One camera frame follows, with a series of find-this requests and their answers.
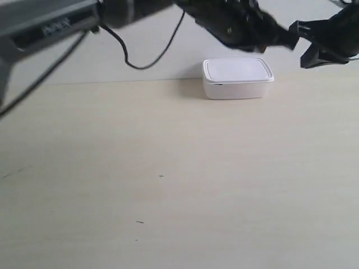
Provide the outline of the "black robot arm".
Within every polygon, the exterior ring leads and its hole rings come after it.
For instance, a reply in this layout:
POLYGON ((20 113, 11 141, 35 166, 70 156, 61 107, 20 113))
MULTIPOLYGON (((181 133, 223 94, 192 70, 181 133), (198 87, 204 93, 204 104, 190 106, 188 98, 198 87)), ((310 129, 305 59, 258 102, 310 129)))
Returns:
POLYGON ((172 5, 227 48, 263 53, 267 47, 294 49, 298 36, 280 26, 257 1, 14 1, 1 5, 1 97, 12 67, 43 49, 78 34, 78 39, 1 116, 25 100, 84 41, 88 33, 128 26, 172 5))

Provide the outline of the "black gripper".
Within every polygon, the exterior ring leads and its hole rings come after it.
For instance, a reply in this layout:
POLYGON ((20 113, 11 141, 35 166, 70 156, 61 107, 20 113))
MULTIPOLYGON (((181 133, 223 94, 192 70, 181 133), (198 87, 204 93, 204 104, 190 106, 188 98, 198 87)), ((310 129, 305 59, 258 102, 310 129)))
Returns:
POLYGON ((294 50, 299 37, 276 22, 258 1, 174 1, 227 48, 264 53, 268 47, 294 50))

